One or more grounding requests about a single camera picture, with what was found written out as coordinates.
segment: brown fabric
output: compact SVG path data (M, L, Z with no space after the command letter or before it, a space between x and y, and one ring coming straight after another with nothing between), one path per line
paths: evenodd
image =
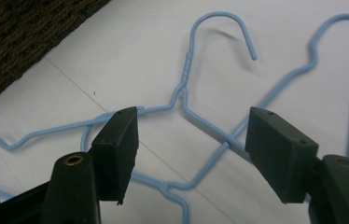
M1 0L0 92L109 0Z

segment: light blue wire hanger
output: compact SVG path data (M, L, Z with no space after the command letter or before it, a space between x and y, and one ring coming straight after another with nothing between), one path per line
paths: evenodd
M189 78L189 71L190 67L192 64L192 58L193 58L193 53L194 53L194 42L195 42L195 34L198 26L205 20L212 18L212 17L227 17L230 18L234 21L236 21L239 26L241 27L243 33L244 33L244 38L246 41L246 44L248 46L250 55L253 60L256 60L257 54L253 48L252 42L250 37L248 36L247 30L245 28L244 23L240 18L237 16L228 13L228 12L213 12L209 13L200 19L198 19L195 24L193 25L191 29L191 35L190 35L190 41L189 41L189 50L186 56L186 63L184 66L184 72L183 76L181 79L180 84L175 88L174 93L172 95L171 101L168 105L162 105L162 106L156 106L156 107L151 107L151 108L143 108L142 106L138 107L138 115L143 116L146 114L152 114L152 113L157 113L157 112L163 112L163 111L168 111L172 109L175 105L175 101L177 100L178 94L181 92L183 94L183 102L182 102L182 108L186 115L189 118L194 119L197 121L197 123L201 126L203 126L205 129L210 130L211 132L217 134L223 139L223 144L221 147L213 153L213 155L210 157L210 159L207 161L207 163L202 167L202 169L193 177L193 179L188 182L188 183L180 183L180 182L175 182L175 181L169 181L169 182L162 182L156 179L153 179L151 177L145 176L145 175L140 175L135 172L133 172L132 180L144 185L147 185L149 187L152 187L153 189L159 190L162 195L175 202L178 203L183 210L183 223L189 223L189 205L188 203L181 198L180 196L173 194L170 189L175 188L175 189L182 189L182 190L190 190L195 188L200 181L207 175L207 173L214 167L214 165L218 162L218 160L221 158L221 156L224 154L224 152L229 148L229 146L232 146L232 150L246 159L247 161L250 161L248 158L247 153L244 152L244 144L240 143L237 140L237 137L246 129L247 127L247 121L248 117L243 119L243 121L237 126L237 128L234 130L232 134L225 133L224 131L220 130L217 126L209 122L208 120L202 118L195 112L193 112L191 109L188 108L188 90L187 90L187 84L188 84L188 78ZM317 42L321 38L321 36L324 34L324 32L329 28L329 26L336 22L336 21L342 21L342 20L349 20L349 14L341 14L335 17L332 17L328 21L326 21L320 29L317 31L317 33L314 35L311 44L310 44L310 51L312 54L312 59L311 61L306 64L305 66L295 69L292 72L290 72L287 76L285 76L280 82L278 82L274 88L263 98L263 100L257 105L257 107L265 107L288 83L294 79L294 77L297 77L298 75L304 74L307 71L311 70L316 64L318 60L318 55L317 55ZM80 147L82 151L87 151L87 140L88 136L91 132L91 127L95 124L101 124L107 122L114 112L109 112L106 114L103 114L96 119L91 119L91 120L86 120L74 124L69 124L69 125L63 125L57 128L52 128L52 129L47 129L43 131L38 131L34 133L29 133L25 135L20 141L13 145L7 144L4 140L0 138L0 147L6 150L12 150L16 149L20 146L22 146L25 142L30 140L31 138L39 137L42 135L47 135L51 133L58 133L58 132L63 132L67 131L70 129L75 129L75 128L80 128L80 127L86 127L84 133L82 134L81 137L81 143ZM6 195L4 192L0 191L0 195L3 198L6 198Z

